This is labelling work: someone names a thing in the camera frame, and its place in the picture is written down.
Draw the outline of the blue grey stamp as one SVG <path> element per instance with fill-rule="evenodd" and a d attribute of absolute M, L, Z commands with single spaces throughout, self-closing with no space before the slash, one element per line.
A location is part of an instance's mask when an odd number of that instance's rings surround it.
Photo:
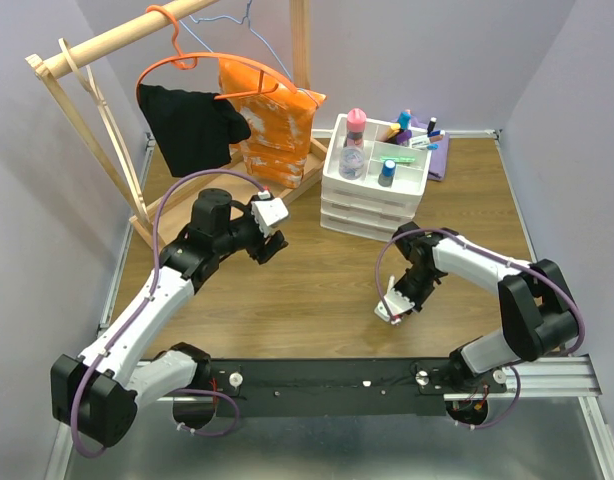
<path fill-rule="evenodd" d="M 383 161 L 381 172 L 378 177 L 378 184 L 388 188 L 393 184 L 396 172 L 396 162 L 393 158 L 388 158 Z"/>

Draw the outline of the paper clip jar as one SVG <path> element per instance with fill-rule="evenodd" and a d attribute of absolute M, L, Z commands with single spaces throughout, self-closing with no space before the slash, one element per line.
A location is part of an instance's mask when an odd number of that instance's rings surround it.
<path fill-rule="evenodd" d="M 347 180 L 357 180 L 361 177 L 365 166 L 364 151 L 356 146 L 346 146 L 341 150 L 338 173 Z"/>

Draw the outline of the green highlighter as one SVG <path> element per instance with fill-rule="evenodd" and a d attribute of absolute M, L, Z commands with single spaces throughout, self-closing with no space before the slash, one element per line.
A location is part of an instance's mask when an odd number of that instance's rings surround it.
<path fill-rule="evenodd" d="M 382 162 L 387 162 L 387 161 L 392 161 L 395 164 L 413 164 L 414 162 L 416 162 L 416 158 L 415 157 L 403 157 L 403 156 L 381 156 L 380 160 Z"/>

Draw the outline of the black purple highlighter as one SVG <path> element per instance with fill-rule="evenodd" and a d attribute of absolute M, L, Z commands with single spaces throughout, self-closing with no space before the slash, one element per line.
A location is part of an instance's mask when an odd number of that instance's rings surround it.
<path fill-rule="evenodd" d="M 413 132 L 409 129 L 399 131 L 390 139 L 390 142 L 395 145 L 408 146 L 409 140 L 412 138 L 412 134 Z"/>

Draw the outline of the orange pink highlighter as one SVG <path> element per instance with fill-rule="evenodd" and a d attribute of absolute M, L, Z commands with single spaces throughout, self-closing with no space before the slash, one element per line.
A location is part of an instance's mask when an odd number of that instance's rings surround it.
<path fill-rule="evenodd" d="M 400 124 L 399 123 L 391 123 L 389 125 L 389 127 L 387 128 L 387 130 L 380 137 L 380 141 L 381 142 L 387 142 L 392 137 L 394 137 L 397 134 L 399 134 L 400 131 L 401 131 L 401 128 L 400 128 Z"/>

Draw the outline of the pink capped tube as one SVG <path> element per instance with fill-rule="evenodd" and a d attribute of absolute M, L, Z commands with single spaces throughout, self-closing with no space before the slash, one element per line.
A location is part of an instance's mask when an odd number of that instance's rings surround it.
<path fill-rule="evenodd" d="M 344 147 L 363 147 L 366 120 L 366 113 L 360 108 L 353 108 L 347 113 Z"/>

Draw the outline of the black tip white pen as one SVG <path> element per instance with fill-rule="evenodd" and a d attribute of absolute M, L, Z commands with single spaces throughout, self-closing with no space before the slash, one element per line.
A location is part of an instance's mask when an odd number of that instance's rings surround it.
<path fill-rule="evenodd" d="M 437 118 L 431 117 L 427 124 L 427 135 L 428 136 L 430 136 L 432 132 L 435 130 L 436 124 L 437 124 Z"/>

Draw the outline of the black blue highlighter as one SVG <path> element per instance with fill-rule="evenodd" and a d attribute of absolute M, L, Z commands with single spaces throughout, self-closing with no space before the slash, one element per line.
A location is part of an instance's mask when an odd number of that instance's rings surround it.
<path fill-rule="evenodd" d="M 408 115 L 406 113 L 404 113 L 404 111 L 401 111 L 398 118 L 397 118 L 397 123 L 399 124 L 399 127 L 401 130 L 408 130 L 409 129 L 409 125 L 411 122 L 411 118 L 412 115 Z"/>

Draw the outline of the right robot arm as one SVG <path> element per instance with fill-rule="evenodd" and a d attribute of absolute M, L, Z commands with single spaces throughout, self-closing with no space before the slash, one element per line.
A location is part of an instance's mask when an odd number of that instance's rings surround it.
<path fill-rule="evenodd" d="M 461 392 L 508 364 L 533 362 L 585 334 L 582 315 L 559 266 L 551 260 L 520 261 L 499 255 L 447 228 L 408 222 L 388 242 L 410 266 L 377 289 L 375 314 L 397 325 L 421 310 L 443 277 L 454 274 L 498 298 L 500 328 L 451 352 L 433 378 Z"/>

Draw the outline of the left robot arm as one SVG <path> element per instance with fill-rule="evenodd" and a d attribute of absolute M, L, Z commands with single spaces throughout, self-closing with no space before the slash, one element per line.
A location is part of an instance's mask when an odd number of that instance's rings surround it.
<path fill-rule="evenodd" d="M 129 431 L 140 408 L 172 392 L 222 397 L 211 358 L 179 343 L 139 364 L 156 335 L 221 262 L 244 251 L 258 264 L 285 248 L 279 231 L 289 216 L 284 202 L 263 190 L 243 204 L 225 190 L 205 189 L 190 222 L 159 254 L 146 284 L 113 325 L 77 357 L 61 355 L 50 370 L 52 415 L 103 449 Z"/>

